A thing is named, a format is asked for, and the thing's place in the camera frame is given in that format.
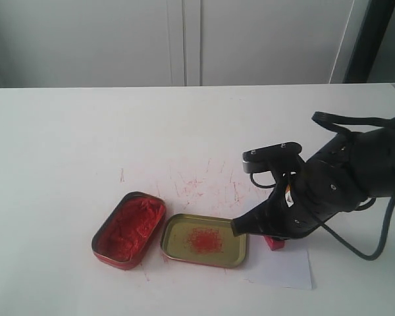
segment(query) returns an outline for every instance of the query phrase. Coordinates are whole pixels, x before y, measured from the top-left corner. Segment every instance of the robotic arm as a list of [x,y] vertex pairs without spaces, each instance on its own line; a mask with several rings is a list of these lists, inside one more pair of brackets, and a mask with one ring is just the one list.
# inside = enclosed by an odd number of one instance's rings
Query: robotic arm
[[[356,255],[375,260],[384,249],[395,206],[395,117],[352,118],[316,112],[312,119],[337,134],[306,162],[299,156],[302,147],[297,143],[243,153],[244,172],[250,174],[252,183],[274,190],[266,201],[232,220],[233,232],[287,240],[306,237],[321,226]],[[361,133],[341,124],[380,128]],[[255,182],[253,174],[268,171],[275,184]],[[390,201],[372,255],[361,253],[325,224],[339,212],[367,209],[381,197],[390,197]]]

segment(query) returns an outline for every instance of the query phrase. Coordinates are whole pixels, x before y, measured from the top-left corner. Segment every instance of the cabinet door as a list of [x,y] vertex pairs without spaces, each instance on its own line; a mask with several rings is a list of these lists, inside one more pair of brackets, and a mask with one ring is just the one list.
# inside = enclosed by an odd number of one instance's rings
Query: cabinet door
[[0,0],[0,86],[182,86],[182,29],[182,0]]
[[[196,15],[201,18],[200,38],[186,33],[188,82],[203,86],[339,82],[368,2],[185,0],[186,30]],[[200,13],[187,14],[196,3]]]

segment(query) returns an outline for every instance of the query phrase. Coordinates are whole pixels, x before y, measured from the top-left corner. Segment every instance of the open tin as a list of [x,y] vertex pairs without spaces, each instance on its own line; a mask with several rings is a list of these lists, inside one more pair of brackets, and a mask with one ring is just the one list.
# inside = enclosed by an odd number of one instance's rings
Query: open tin
[[141,192],[127,194],[92,239],[95,256],[129,270],[143,259],[167,208],[163,200]]
[[230,219],[177,214],[165,226],[161,249],[174,260],[234,268],[246,257],[246,240],[233,235]]

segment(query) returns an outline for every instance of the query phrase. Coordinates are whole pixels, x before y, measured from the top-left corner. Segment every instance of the red paste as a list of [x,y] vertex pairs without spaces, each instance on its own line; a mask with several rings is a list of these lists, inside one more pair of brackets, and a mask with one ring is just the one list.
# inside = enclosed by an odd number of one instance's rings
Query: red paste
[[152,197],[127,201],[101,233],[97,252],[117,261],[129,261],[145,246],[164,211],[162,202]]
[[193,228],[187,242],[196,253],[215,253],[223,249],[223,240],[217,229]]

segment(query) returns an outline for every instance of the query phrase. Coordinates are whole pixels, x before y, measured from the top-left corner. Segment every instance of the black strap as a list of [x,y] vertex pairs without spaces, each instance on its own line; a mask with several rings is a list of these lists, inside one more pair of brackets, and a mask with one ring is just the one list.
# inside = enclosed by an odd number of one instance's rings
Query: black strap
[[395,128],[395,117],[391,119],[379,117],[343,117],[325,112],[315,112],[311,119],[331,132],[345,134],[347,136],[352,132],[348,128],[339,125],[370,125]]

